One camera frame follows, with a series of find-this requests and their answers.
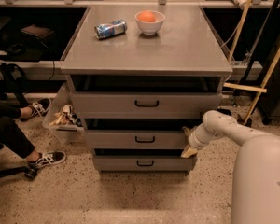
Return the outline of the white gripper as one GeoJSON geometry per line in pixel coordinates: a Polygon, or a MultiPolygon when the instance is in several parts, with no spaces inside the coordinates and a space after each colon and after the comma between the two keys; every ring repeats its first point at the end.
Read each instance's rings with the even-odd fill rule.
{"type": "Polygon", "coordinates": [[[188,136],[189,146],[186,146],[181,153],[182,158],[189,158],[198,153],[198,149],[206,147],[209,140],[209,132],[204,128],[204,126],[194,126],[192,128],[183,126],[185,136],[188,136]]]}

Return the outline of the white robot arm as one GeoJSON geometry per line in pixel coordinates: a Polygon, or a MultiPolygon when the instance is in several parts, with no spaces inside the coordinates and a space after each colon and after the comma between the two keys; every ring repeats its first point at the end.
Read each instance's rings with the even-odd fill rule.
{"type": "Polygon", "coordinates": [[[189,158],[221,137],[240,147],[233,169],[231,224],[280,224],[280,136],[211,110],[190,131],[181,156],[189,158]]]}

